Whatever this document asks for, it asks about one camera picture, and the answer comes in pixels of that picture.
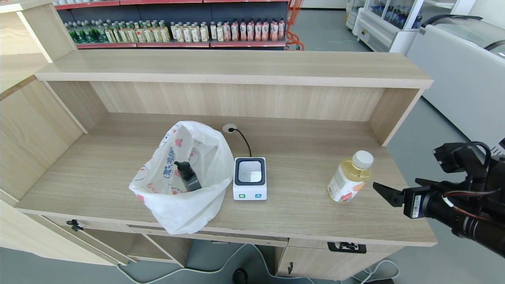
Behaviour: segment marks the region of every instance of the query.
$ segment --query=white plastic bag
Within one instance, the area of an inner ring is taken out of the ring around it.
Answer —
[[[202,188],[188,192],[175,161],[189,162]],[[169,234],[194,233],[219,212],[233,172],[233,155],[219,131],[179,121],[138,171],[130,189]]]

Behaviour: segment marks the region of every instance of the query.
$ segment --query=drawer handle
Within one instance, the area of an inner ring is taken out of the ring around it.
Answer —
[[[336,243],[328,242],[328,249],[330,250],[330,252],[356,253],[356,254],[367,253],[366,245],[355,245],[354,243],[348,243],[348,242],[341,242],[338,247]]]
[[[289,267],[287,268],[287,274],[291,274],[292,271],[293,271],[293,262],[290,262]]]

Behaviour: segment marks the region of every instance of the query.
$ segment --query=floor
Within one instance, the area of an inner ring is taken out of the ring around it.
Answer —
[[[318,32],[308,26],[322,26]],[[344,12],[302,11],[293,29],[306,49],[326,51],[368,51],[366,46],[344,28]],[[402,175],[409,186],[414,179],[423,177],[434,180],[461,180],[460,174],[442,172],[431,152],[447,142],[466,141],[452,124],[445,120],[428,102],[421,99],[413,108],[388,145]],[[500,283],[505,278],[503,258],[486,248],[452,235],[441,223],[428,220],[439,244],[432,248],[404,248],[389,259],[398,264],[400,276],[395,283]],[[195,241],[191,247],[187,266],[196,269],[215,270],[222,266],[240,244],[211,244]],[[273,270],[274,252],[270,247],[260,247]],[[220,273],[199,274],[180,272],[157,283],[231,283],[231,274],[243,267],[249,272],[249,283],[308,284],[306,279],[273,279],[268,276],[261,257],[252,246],[244,247]],[[140,281],[148,281],[177,269],[173,264],[139,262],[124,268]],[[384,265],[378,276],[395,274],[393,267]],[[130,283],[115,267],[43,259],[30,253],[0,248],[0,280],[2,283]],[[335,283],[315,279],[316,284]],[[345,284],[357,283],[348,279]]]

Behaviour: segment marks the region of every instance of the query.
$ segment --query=white cable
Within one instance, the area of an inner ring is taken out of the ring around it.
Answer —
[[[240,246],[240,248],[238,248],[238,250],[236,250],[229,258],[228,260],[223,264],[223,266],[221,266],[221,268],[219,268],[218,270],[213,270],[213,271],[204,271],[204,270],[196,270],[196,269],[191,269],[191,268],[179,268],[175,271],[172,271],[168,274],[165,274],[163,276],[160,276],[156,279],[153,279],[153,280],[150,280],[150,281],[147,281],[147,282],[140,282],[138,280],[136,280],[135,278],[133,278],[132,276],[130,276],[126,271],[124,271],[123,269],[121,269],[120,265],[118,264],[116,267],[117,269],[123,273],[126,277],[128,277],[133,283],[136,283],[136,284],[151,284],[151,283],[154,283],[158,280],[161,280],[165,277],[169,277],[170,275],[172,274],[176,274],[178,273],[179,271],[184,271],[184,270],[187,270],[187,271],[193,271],[193,272],[198,272],[198,273],[206,273],[206,274],[212,274],[212,273],[218,273],[220,272],[221,270],[223,270],[223,268],[225,268],[226,264],[228,264],[228,262],[238,253],[238,251],[240,251],[243,247],[247,246],[247,245],[251,245],[253,246],[257,251],[258,253],[260,254],[261,256],[261,259],[263,260],[263,264],[265,265],[265,269],[268,273],[268,275],[270,275],[271,277],[273,278],[279,278],[279,279],[302,279],[303,277],[282,277],[282,276],[275,276],[275,275],[272,275],[270,274],[270,272],[268,271],[268,267],[267,267],[267,262],[265,261],[265,258],[263,257],[263,254],[261,253],[261,251],[258,249],[258,247],[256,245],[252,245],[252,244],[243,244],[242,246]],[[312,281],[312,279],[310,278],[307,278],[308,281],[310,281],[312,284],[315,284],[314,281]]]
[[[383,264],[384,262],[389,262],[392,265],[394,265],[394,267],[396,267],[396,270],[398,272],[395,274],[395,276],[393,276],[393,277],[387,277],[387,278],[377,278],[377,279],[370,280],[370,278],[372,277],[372,275],[374,275],[377,272],[377,269],[379,268],[379,266],[381,264]],[[363,269],[363,272],[365,272],[366,274],[368,274],[368,276],[365,279],[363,279],[363,280],[358,279],[358,278],[356,278],[356,277],[353,276],[353,278],[356,279],[356,280],[358,280],[360,282],[360,284],[367,283],[369,280],[370,281],[379,281],[379,280],[386,280],[386,279],[395,279],[395,278],[397,278],[400,275],[400,269],[398,268],[398,265],[396,265],[396,263],[394,263],[394,262],[392,262],[392,261],[390,261],[388,259],[384,259],[381,262],[379,262],[377,264],[377,266],[375,266],[375,269],[373,271],[368,267],[368,268]]]

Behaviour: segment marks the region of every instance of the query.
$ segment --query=black bottle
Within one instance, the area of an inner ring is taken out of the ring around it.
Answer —
[[[177,166],[179,176],[182,178],[184,186],[189,192],[193,192],[201,188],[200,182],[188,162],[174,162],[174,164]]]

